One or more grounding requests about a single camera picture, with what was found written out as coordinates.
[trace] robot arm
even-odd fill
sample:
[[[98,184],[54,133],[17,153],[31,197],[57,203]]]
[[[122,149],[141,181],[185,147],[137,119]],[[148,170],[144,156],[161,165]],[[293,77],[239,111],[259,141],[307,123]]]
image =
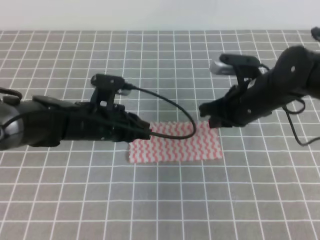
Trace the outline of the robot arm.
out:
[[[56,147],[62,140],[132,142],[149,140],[151,136],[182,140],[196,133],[196,124],[181,106],[146,89],[126,83],[120,76],[96,74],[91,79],[95,87],[89,102],[58,100],[35,95],[21,101],[18,91],[0,88],[7,94],[0,101],[0,150],[24,145]],[[152,132],[150,124],[115,104],[115,95],[128,95],[131,90],[143,91],[161,98],[180,109],[191,121],[193,131],[185,136]]]
[[[320,38],[319,29],[314,28],[312,35]],[[211,72],[236,75],[238,85],[232,86],[224,97],[199,106],[201,117],[210,116],[211,128],[244,127],[280,107],[289,117],[303,112],[303,96],[320,99],[320,53],[303,46],[286,49],[273,69],[253,56],[222,54],[219,60],[212,63]],[[268,71],[262,74],[261,67]],[[286,105],[292,101],[299,101],[304,107],[298,112],[289,111]]]

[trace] background wall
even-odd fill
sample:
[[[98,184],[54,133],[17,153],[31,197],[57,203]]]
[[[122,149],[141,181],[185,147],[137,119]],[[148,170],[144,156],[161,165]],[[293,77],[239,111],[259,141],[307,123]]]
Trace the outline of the background wall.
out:
[[[2,0],[0,29],[310,29],[319,0]]]

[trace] gray grid surface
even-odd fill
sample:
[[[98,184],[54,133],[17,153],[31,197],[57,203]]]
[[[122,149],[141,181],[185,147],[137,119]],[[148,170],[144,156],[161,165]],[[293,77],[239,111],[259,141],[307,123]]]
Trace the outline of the gray grid surface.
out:
[[[124,76],[200,120],[197,106],[234,78],[211,75],[223,51],[272,67],[288,46],[320,50],[309,31],[0,31],[0,86],[88,100],[95,73]],[[185,121],[144,93],[117,101],[147,121]],[[301,139],[320,136],[320,101],[293,116]],[[291,104],[291,109],[299,108]],[[223,159],[127,162],[128,146],[62,142],[0,158],[1,240],[314,240],[320,238],[320,143],[300,147],[285,113],[220,129]]]

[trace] cable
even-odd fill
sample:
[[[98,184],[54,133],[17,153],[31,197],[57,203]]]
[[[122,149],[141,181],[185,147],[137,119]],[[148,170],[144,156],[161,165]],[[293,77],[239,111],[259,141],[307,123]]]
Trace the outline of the cable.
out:
[[[263,63],[260,64],[260,67],[261,68],[265,68],[268,71],[270,70],[270,68],[267,65],[263,64]]]
[[[8,89],[4,87],[0,87],[0,94],[8,94],[18,97],[20,100],[22,99],[22,93],[13,89]]]
[[[193,135],[195,135],[195,133],[197,131],[196,123],[193,120],[193,118],[190,116],[190,114],[182,106],[178,105],[174,101],[171,101],[170,99],[168,99],[168,98],[166,98],[164,96],[161,96],[161,95],[159,95],[159,94],[157,94],[155,92],[152,92],[152,91],[149,91],[149,90],[146,90],[146,89],[142,89],[142,88],[136,87],[134,85],[132,85],[131,87],[134,90],[138,90],[138,91],[144,92],[146,94],[150,94],[152,96],[155,96],[155,97],[157,97],[159,99],[162,99],[162,100],[166,101],[167,103],[175,106],[176,108],[181,110],[186,115],[186,117],[190,120],[190,122],[192,124],[192,128],[193,128],[192,133],[190,133],[188,135],[185,135],[185,136],[173,136],[173,135],[166,135],[166,134],[157,133],[157,132],[153,132],[153,134],[152,134],[153,136],[160,137],[160,138],[165,138],[165,139],[183,140],[183,139],[191,138]]]
[[[288,118],[288,121],[289,121],[291,130],[292,130],[292,133],[293,133],[293,136],[294,136],[296,142],[297,142],[300,146],[305,147],[305,146],[308,146],[308,145],[312,144],[312,143],[315,142],[315,141],[320,140],[320,136],[315,137],[315,138],[311,139],[310,141],[303,142],[303,143],[299,140],[299,138],[298,138],[298,136],[297,136],[297,133],[296,133],[296,130],[295,130],[295,126],[294,126],[294,124],[293,124],[293,122],[292,122],[292,120],[291,120],[290,114],[291,114],[291,115],[301,114],[301,113],[306,109],[306,103],[305,103],[305,101],[304,101],[303,99],[300,99],[300,98],[297,98],[297,99],[295,99],[295,100],[298,101],[299,103],[302,103],[302,104],[303,104],[303,107],[302,107],[300,110],[298,110],[298,111],[290,111],[290,110],[288,110],[287,106],[282,107],[282,109],[285,111],[285,114],[286,114],[286,116],[287,116],[287,118]]]

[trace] red and white cloth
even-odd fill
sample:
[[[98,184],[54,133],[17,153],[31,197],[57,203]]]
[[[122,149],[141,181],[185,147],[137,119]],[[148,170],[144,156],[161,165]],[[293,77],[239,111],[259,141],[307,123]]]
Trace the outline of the red and white cloth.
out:
[[[153,132],[183,136],[192,132],[190,122],[154,122]],[[184,140],[152,136],[150,140],[137,139],[129,144],[130,163],[154,163],[174,161],[214,160],[223,157],[216,129],[209,128],[207,121],[197,124],[197,131]]]

